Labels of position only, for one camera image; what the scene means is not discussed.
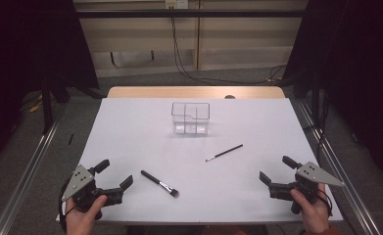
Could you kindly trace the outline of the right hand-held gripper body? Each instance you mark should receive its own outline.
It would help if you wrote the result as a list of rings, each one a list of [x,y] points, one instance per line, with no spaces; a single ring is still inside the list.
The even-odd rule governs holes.
[[[291,212],[294,214],[299,214],[302,210],[302,207],[293,199],[291,196],[291,190],[299,190],[306,199],[312,203],[316,199],[321,199],[318,195],[318,184],[327,184],[333,186],[343,187],[344,182],[331,175],[324,169],[322,169],[317,164],[312,162],[307,162],[306,164],[301,164],[302,166],[296,170],[295,181],[283,184],[283,183],[273,183],[268,187],[269,196],[274,199],[292,201]]]

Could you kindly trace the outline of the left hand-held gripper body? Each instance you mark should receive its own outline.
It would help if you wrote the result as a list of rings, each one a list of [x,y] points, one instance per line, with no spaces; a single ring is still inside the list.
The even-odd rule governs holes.
[[[88,169],[82,164],[75,168],[66,184],[61,201],[64,203],[69,198],[72,198],[76,207],[85,212],[102,195],[107,196],[105,207],[121,204],[124,191],[120,187],[113,189],[98,188],[96,186],[95,175],[92,175]]]

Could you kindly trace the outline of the wide black makeup brush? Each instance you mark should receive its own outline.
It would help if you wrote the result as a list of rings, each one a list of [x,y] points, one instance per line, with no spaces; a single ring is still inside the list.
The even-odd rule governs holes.
[[[141,170],[141,174],[144,175],[146,178],[150,179],[154,183],[158,184],[162,188],[164,188],[171,196],[174,198],[177,198],[179,196],[179,191],[174,189],[173,187],[169,186],[168,184],[164,183],[163,181],[159,180],[149,172],[145,170]]]

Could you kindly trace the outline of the clear acrylic organizer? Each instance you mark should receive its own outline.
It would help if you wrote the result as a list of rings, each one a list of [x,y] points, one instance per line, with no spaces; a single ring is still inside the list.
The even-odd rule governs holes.
[[[174,102],[171,105],[175,134],[207,134],[211,118],[209,103]]]

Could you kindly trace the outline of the person's left hand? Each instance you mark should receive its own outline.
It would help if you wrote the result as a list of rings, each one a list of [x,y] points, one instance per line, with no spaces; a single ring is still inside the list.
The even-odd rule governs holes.
[[[66,201],[66,225],[67,235],[92,235],[95,224],[95,217],[107,202],[107,196],[98,197],[87,212],[80,211],[69,198]]]

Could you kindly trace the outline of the person's right hand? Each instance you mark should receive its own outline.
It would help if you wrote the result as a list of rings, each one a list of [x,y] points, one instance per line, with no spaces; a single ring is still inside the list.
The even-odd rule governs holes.
[[[328,221],[329,212],[326,205],[325,186],[318,184],[318,194],[321,199],[310,203],[306,197],[297,189],[291,190],[293,199],[302,207],[302,219],[304,229],[318,230],[330,226]]]

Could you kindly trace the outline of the thin black makeup brush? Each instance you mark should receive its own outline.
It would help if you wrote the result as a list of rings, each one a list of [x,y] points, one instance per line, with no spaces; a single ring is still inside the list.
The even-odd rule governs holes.
[[[223,152],[221,152],[221,153],[218,153],[218,154],[216,154],[216,155],[214,155],[214,156],[212,156],[212,157],[209,157],[208,159],[205,159],[205,163],[207,163],[207,162],[209,162],[209,161],[211,161],[211,160],[213,160],[213,159],[216,159],[216,158],[218,158],[218,157],[220,157],[220,156],[223,156],[223,155],[225,155],[225,154],[228,154],[228,153],[230,153],[230,152],[232,152],[232,151],[235,151],[235,150],[237,150],[237,149],[239,149],[239,148],[242,148],[244,145],[243,144],[240,144],[240,145],[238,145],[238,146],[235,146],[235,147],[232,147],[232,148],[230,148],[230,149],[228,149],[228,150],[225,150],[225,151],[223,151]]]

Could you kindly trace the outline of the white table sheet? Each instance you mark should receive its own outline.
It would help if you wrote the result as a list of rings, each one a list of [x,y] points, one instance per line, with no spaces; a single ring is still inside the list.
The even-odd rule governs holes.
[[[102,101],[80,162],[110,165],[96,177],[114,188],[129,175],[122,203],[103,210],[103,221],[124,224],[267,223],[298,220],[287,201],[272,199],[260,182],[289,183],[295,171],[282,162],[314,159],[287,99],[211,99],[209,132],[175,134],[171,99]],[[205,163],[205,159],[232,147]],[[145,170],[179,191],[174,198],[141,174]]]

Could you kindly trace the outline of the wooden table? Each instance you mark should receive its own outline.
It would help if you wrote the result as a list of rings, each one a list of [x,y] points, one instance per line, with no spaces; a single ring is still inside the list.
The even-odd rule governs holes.
[[[109,98],[198,98],[280,99],[284,92],[277,86],[115,86]]]

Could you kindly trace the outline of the black curtain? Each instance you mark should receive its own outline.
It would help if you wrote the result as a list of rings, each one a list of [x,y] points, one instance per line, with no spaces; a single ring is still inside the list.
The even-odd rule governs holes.
[[[284,80],[315,83],[383,171],[383,0],[308,0]]]
[[[58,100],[66,87],[99,86],[73,0],[0,0],[0,151],[43,84]]]

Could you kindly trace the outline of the black metal crossbar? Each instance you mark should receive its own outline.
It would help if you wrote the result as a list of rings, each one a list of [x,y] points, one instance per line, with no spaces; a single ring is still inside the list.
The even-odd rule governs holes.
[[[263,10],[82,10],[84,19],[96,18],[302,18],[308,11]]]

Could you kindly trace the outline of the black stand post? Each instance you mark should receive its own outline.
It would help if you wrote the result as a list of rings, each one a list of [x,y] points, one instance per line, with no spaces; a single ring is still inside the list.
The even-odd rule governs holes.
[[[315,128],[321,128],[320,121],[320,71],[317,70],[313,75],[313,83],[311,89],[311,113],[313,126]]]
[[[53,124],[51,95],[50,95],[50,89],[48,86],[47,78],[43,78],[41,81],[41,91],[42,91],[42,106],[43,106],[43,114],[44,114],[43,133],[46,134]]]

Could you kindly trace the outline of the white wall outlet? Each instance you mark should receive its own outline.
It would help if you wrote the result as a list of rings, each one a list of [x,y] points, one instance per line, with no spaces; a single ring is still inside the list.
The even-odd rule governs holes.
[[[185,10],[189,7],[188,0],[165,0],[167,9],[180,9]]]

